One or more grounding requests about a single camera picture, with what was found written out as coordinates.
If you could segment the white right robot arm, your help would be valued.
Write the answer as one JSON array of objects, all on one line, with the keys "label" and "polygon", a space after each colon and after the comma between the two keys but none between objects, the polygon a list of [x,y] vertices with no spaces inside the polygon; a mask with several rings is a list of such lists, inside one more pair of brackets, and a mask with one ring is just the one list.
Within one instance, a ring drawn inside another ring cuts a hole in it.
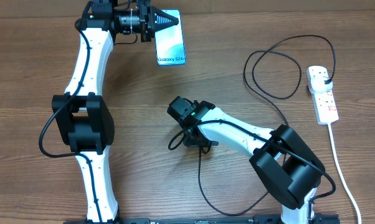
[{"label": "white right robot arm", "polygon": [[311,223],[315,218],[310,199],[325,167],[292,128],[256,127],[212,103],[180,96],[170,102],[167,112],[183,129],[181,144],[207,154],[222,143],[248,157],[268,193],[282,204],[283,223]]}]

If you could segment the Samsung Galaxy smartphone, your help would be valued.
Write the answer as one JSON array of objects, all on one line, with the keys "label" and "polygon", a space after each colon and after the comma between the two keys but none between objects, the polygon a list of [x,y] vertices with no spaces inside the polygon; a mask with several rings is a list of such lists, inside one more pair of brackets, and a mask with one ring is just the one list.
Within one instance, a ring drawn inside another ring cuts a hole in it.
[{"label": "Samsung Galaxy smartphone", "polygon": [[184,65],[186,51],[184,46],[181,14],[178,9],[162,9],[163,12],[178,18],[178,25],[155,33],[156,59],[160,66]]}]

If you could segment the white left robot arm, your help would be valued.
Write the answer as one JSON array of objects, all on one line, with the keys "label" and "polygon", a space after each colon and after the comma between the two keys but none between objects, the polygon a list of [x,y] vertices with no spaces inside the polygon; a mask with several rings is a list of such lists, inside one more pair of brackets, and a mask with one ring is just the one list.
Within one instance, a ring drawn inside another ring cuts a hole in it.
[{"label": "white left robot arm", "polygon": [[161,30],[181,25],[177,10],[160,10],[149,1],[137,1],[135,9],[122,9],[117,1],[89,1],[75,21],[80,49],[75,70],[64,94],[52,99],[53,115],[67,156],[76,158],[85,186],[87,217],[84,223],[121,223],[110,176],[110,146],[115,125],[103,99],[108,58],[117,34],[135,35],[149,42]]}]

